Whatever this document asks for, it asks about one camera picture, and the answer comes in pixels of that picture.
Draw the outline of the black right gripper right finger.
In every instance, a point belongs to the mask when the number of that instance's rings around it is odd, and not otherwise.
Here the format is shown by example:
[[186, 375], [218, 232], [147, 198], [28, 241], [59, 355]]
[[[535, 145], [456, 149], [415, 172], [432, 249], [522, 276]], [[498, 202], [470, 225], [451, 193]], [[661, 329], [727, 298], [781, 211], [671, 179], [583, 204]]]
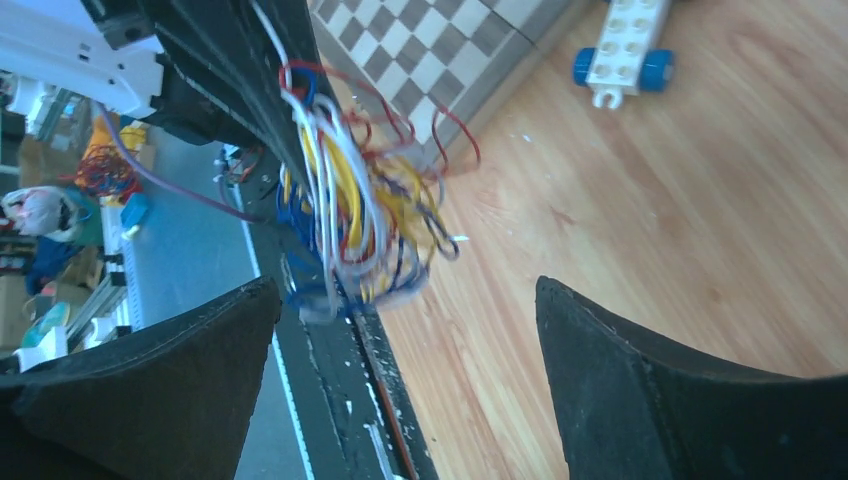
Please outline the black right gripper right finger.
[[843, 479], [847, 378], [724, 360], [608, 311], [556, 279], [536, 323], [574, 479]]

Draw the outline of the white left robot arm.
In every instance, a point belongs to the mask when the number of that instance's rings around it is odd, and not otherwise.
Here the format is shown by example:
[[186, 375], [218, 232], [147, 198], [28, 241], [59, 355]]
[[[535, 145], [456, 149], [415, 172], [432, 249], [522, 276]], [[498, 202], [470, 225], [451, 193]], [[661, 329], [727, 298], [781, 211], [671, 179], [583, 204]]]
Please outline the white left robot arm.
[[194, 145], [263, 145], [300, 181], [282, 91], [332, 91], [303, 1], [5, 1], [1, 67]]

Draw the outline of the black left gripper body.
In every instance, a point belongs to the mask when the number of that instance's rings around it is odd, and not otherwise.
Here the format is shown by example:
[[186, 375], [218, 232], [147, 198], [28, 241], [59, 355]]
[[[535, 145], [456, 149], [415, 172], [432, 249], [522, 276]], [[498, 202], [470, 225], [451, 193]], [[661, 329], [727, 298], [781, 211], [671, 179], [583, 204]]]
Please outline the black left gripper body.
[[148, 121], [195, 144], [218, 140], [263, 144], [292, 176], [306, 165], [293, 108], [281, 95], [283, 66], [316, 64], [318, 48], [305, 1], [85, 1], [99, 38], [126, 72], [129, 51], [145, 40], [160, 45], [145, 80], [139, 112]]

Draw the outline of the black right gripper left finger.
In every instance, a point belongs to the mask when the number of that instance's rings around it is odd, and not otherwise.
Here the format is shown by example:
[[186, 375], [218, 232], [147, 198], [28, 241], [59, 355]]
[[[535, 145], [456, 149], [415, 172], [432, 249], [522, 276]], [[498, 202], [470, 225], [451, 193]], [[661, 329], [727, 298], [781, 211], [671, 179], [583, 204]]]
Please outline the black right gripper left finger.
[[98, 347], [1, 379], [5, 479], [231, 479], [279, 290], [254, 279]]

